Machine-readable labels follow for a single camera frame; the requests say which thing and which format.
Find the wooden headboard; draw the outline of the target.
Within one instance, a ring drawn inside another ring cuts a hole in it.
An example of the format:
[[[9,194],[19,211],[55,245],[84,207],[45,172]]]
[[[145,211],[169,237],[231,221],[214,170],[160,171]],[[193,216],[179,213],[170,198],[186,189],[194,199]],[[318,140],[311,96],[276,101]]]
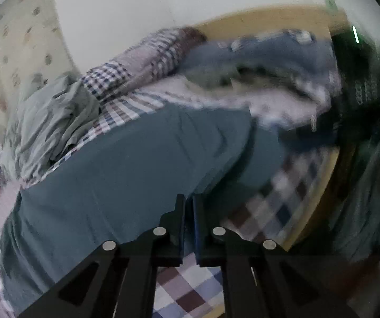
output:
[[[194,26],[208,39],[231,39],[282,29],[301,29],[318,38],[350,30],[345,12],[320,5],[272,6],[248,9],[203,21]]]

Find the light grey-green jacket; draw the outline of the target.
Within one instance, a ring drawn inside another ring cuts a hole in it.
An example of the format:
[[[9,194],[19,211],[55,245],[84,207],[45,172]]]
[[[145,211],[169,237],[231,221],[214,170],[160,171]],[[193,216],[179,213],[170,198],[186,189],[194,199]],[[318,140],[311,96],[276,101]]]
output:
[[[9,181],[41,179],[100,114],[98,99],[70,73],[50,82],[33,74],[20,89],[0,145],[2,174]]]

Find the green clip desk lamp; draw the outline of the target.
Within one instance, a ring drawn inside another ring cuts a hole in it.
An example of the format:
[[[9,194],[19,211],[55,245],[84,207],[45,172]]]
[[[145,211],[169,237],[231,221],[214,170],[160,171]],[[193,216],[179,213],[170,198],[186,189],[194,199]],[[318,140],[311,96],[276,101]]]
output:
[[[336,14],[339,11],[336,0],[324,0],[325,9],[330,14]]]

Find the blue cartoon pillow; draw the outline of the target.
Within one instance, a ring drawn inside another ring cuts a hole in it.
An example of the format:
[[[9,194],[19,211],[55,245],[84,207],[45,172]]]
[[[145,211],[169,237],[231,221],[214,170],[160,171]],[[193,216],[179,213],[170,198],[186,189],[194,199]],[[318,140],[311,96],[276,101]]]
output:
[[[219,73],[234,75],[240,68],[294,75],[327,85],[337,63],[330,40],[306,30],[282,29],[204,42],[189,51],[177,73],[216,86]]]

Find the folded plaid quilt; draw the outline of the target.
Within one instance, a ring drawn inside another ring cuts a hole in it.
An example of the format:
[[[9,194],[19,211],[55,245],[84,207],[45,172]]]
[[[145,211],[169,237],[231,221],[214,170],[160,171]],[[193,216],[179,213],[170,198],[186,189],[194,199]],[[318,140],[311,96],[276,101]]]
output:
[[[91,68],[80,83],[102,104],[174,72],[206,36],[193,27],[160,29],[110,61]]]

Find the pineapple print curtain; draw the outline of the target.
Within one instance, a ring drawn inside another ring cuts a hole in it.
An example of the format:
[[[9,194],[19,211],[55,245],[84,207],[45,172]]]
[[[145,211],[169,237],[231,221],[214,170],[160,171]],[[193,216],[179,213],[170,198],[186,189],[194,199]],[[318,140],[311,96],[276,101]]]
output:
[[[20,86],[34,73],[51,81],[76,69],[59,25],[55,0],[0,4],[0,140]]]

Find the olive green folded garment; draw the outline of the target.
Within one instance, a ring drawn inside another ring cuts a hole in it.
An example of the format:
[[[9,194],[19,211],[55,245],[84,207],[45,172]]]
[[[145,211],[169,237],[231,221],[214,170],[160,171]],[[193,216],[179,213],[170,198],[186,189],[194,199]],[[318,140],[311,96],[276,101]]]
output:
[[[188,70],[184,73],[184,76],[187,80],[205,90],[232,87],[234,82],[254,85],[259,88],[276,86],[286,88],[294,87],[294,81],[290,73],[282,70],[270,70],[263,66],[204,66]]]

